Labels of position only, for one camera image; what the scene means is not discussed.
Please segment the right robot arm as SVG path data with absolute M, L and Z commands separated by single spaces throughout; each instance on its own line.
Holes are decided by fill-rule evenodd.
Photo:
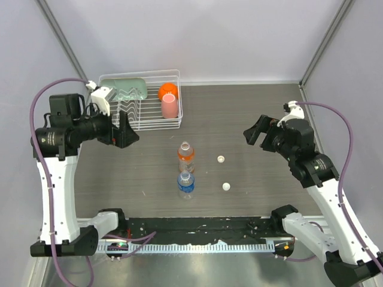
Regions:
M 280 122 L 261 115 L 255 125 L 244 131 L 247 144 L 254 145 L 261 133 L 266 135 L 261 148 L 287 160 L 291 174 L 320 208 L 331 234 L 314 227 L 291 205 L 272 211 L 271 231 L 277 236 L 288 233 L 297 237 L 323 263 L 335 286 L 353 286 L 381 273 L 378 264 L 382 262 L 382 252 L 360 223 L 356 222 L 355 227 L 365 245 L 349 226 L 342 210 L 349 202 L 345 193 L 338 191 L 338 171 L 328 156 L 316 151 L 309 122 L 303 118 Z

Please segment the white blue bottle cap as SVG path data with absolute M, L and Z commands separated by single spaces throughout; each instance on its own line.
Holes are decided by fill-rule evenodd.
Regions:
M 230 190 L 230 184 L 228 183 L 228 182 L 225 182 L 225 183 L 223 183 L 222 184 L 222 189 L 224 190 L 224 191 L 228 191 L 228 190 Z

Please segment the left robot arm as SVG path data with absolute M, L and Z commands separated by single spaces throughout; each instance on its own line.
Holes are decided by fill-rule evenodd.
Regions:
M 127 222 L 120 208 L 101 209 L 85 227 L 80 227 L 75 211 L 74 178 L 80 146 L 97 139 L 105 145 L 126 148 L 139 141 L 129 124 L 128 114 L 119 112 L 119 123 L 97 103 L 85 104 L 80 94 L 50 96 L 50 112 L 44 114 L 44 126 L 35 130 L 40 153 L 37 161 L 43 202 L 41 235 L 30 246 L 32 257 L 91 256 L 99 239 L 107 234 L 122 238 Z

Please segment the blue label water bottle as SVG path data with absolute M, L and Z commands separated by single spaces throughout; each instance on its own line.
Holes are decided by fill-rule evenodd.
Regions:
M 190 200 L 193 197 L 195 178 L 192 173 L 184 170 L 177 177 L 178 191 L 181 198 Z

